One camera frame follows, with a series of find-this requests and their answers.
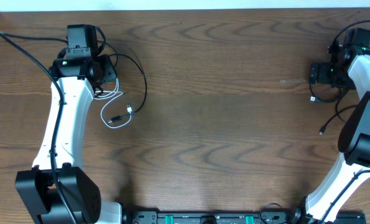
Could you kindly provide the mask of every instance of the green tape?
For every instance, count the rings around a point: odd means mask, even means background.
[[[173,224],[173,215],[165,216],[165,224]]]
[[[254,224],[254,217],[246,216],[246,224]]]

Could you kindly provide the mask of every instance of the white backdrop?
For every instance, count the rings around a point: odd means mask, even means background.
[[[370,0],[0,0],[0,12],[370,7]]]

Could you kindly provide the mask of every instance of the wooden tabletop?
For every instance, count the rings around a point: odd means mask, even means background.
[[[309,101],[308,70],[329,60],[339,30],[363,19],[370,9],[23,12],[2,13],[0,30],[64,38],[68,24],[93,24],[142,64],[149,94],[133,121],[107,128],[101,101],[86,120],[85,172],[104,198],[163,211],[250,211],[270,202],[294,208],[334,164],[343,123],[319,136],[334,105]],[[46,67],[64,48],[15,41]],[[106,119],[143,97],[137,68],[120,58],[117,70],[125,95]],[[353,91],[340,108],[357,102]],[[0,223],[31,222],[14,181],[31,168],[49,109],[47,76],[0,38]],[[370,179],[343,209],[362,210],[370,223]]]

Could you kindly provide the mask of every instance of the wooden table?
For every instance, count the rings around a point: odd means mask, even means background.
[[[104,198],[130,208],[259,210],[294,208],[331,169],[343,124],[318,135],[334,105],[309,102],[308,69],[329,59],[340,29],[363,19],[370,9],[2,13],[0,30],[64,38],[68,24],[94,24],[141,62],[149,94],[128,126],[107,128],[100,101],[88,113],[85,172]],[[15,41],[47,67],[64,48]],[[126,94],[106,118],[143,97],[130,61],[121,58],[118,73]],[[341,104],[357,101],[352,92]],[[47,76],[0,38],[0,223],[31,222],[14,180],[31,168],[49,109]],[[343,209],[370,223],[370,179]]]

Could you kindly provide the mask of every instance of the white cable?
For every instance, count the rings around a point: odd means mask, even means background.
[[[110,126],[103,118],[103,111],[105,109],[105,107],[111,103],[113,100],[119,98],[122,94],[124,94],[123,92],[121,91],[118,91],[118,88],[119,88],[119,82],[118,82],[118,78],[116,79],[116,87],[114,87],[114,90],[113,91],[104,91],[105,93],[108,93],[106,95],[101,95],[101,96],[98,96],[97,98],[94,98],[96,100],[107,100],[107,99],[110,99],[112,97],[114,97],[113,99],[109,100],[103,107],[102,107],[102,110],[100,111],[100,118],[102,119],[103,123],[109,127],[109,128],[121,128],[123,126],[125,126],[126,124],[128,124],[131,119],[132,119],[132,115],[129,116],[129,119],[127,120],[127,122],[125,122],[124,124],[122,125],[119,125],[119,126]]]

